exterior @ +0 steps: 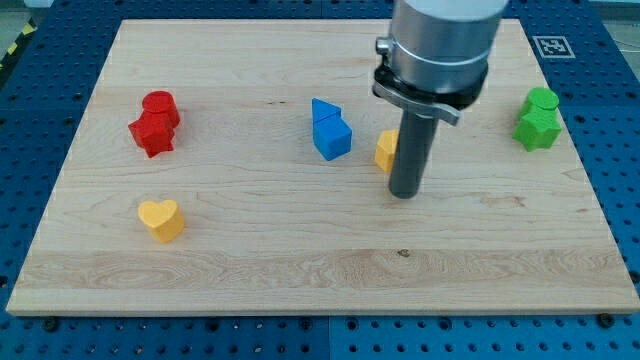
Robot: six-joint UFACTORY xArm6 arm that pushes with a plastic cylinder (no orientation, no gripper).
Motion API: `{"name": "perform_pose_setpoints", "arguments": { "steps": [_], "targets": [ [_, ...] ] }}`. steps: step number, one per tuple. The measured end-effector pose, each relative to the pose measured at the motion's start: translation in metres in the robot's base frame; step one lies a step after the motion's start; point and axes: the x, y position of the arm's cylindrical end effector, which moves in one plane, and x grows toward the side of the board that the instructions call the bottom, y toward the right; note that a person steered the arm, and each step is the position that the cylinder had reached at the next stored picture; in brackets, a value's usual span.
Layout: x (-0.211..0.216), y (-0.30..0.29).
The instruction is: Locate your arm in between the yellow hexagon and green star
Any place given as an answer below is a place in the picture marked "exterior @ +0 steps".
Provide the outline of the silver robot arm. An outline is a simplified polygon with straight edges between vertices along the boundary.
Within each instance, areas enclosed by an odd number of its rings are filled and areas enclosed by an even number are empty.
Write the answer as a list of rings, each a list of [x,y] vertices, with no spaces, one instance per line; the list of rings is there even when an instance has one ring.
[[[397,0],[378,37],[375,96],[455,126],[478,98],[506,0]]]

